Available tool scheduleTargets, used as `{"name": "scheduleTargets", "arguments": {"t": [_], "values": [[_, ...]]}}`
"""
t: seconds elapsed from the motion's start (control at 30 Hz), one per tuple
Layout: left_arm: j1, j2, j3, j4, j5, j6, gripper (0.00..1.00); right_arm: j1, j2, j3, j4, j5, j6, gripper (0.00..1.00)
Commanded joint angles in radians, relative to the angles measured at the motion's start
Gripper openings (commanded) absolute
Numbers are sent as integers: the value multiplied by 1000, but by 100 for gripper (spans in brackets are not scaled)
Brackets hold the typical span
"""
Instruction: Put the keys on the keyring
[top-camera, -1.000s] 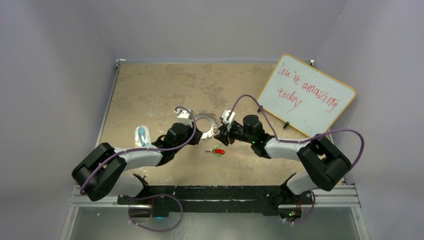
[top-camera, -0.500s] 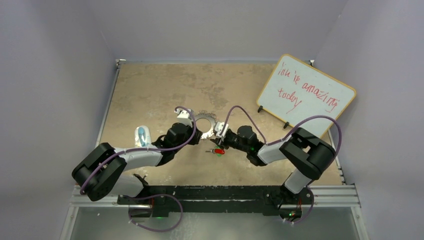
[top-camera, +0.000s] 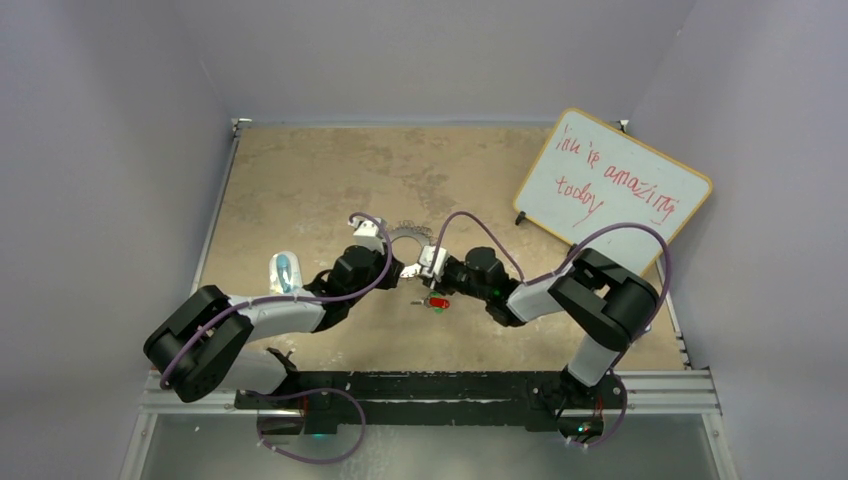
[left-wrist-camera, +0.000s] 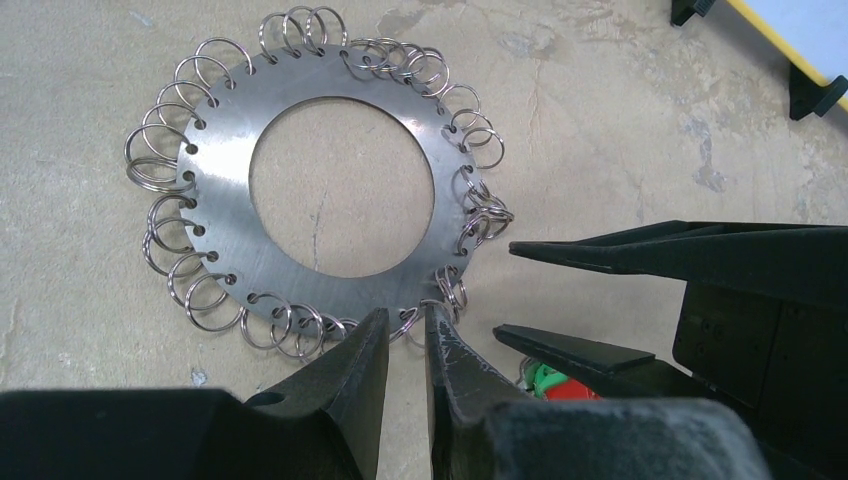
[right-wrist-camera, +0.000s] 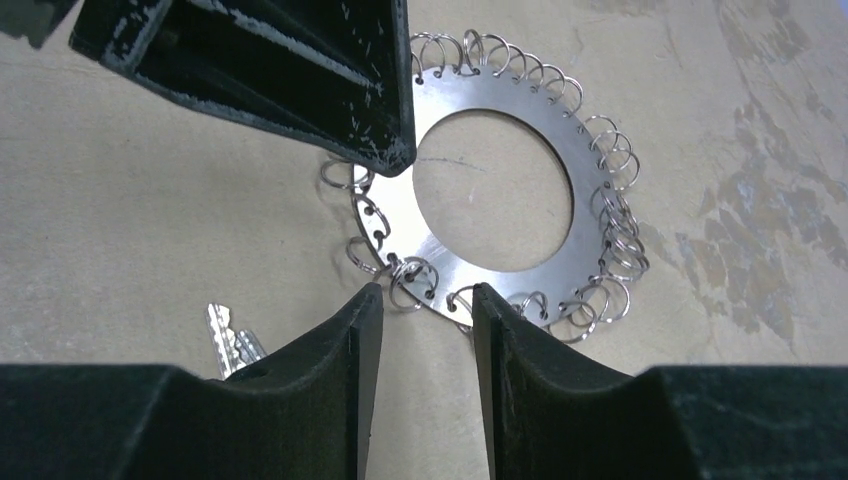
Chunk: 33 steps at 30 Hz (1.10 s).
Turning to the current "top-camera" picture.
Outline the silver disc with keyrings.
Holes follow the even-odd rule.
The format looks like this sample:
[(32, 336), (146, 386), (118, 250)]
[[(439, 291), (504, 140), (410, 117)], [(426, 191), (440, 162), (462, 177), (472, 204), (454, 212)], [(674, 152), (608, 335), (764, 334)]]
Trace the silver disc with keyrings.
[(393, 255), (404, 266), (400, 278), (415, 278), (421, 270), (419, 257), (422, 250), (433, 243), (432, 229), (412, 220), (401, 220), (391, 225), (388, 233), (392, 240)]

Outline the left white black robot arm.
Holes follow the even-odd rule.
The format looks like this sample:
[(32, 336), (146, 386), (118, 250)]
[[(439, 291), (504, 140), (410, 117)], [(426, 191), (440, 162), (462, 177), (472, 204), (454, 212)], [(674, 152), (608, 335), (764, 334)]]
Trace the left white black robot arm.
[(185, 403), (228, 386), (258, 391), (272, 408), (284, 409), (298, 395), (293, 364), (275, 351), (251, 355), (246, 345), (326, 331), (365, 294), (395, 288), (404, 267), (385, 247), (354, 245), (305, 283), (298, 257), (279, 252), (269, 262), (270, 295), (249, 298), (201, 286), (150, 334), (142, 351), (160, 372), (162, 388)]

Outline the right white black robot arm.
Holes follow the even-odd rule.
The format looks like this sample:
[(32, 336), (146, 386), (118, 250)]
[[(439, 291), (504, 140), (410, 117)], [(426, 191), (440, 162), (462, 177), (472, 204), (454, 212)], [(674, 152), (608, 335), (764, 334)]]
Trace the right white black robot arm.
[(493, 320), (521, 327), (564, 312), (584, 337), (562, 373), (561, 392), (584, 407), (601, 391), (600, 381), (651, 323), (661, 304), (657, 290), (642, 277), (602, 253), (587, 248), (561, 273), (536, 283), (510, 277), (490, 247), (476, 247), (460, 261), (445, 249), (422, 250), (417, 276), (441, 295), (461, 294), (484, 303)]

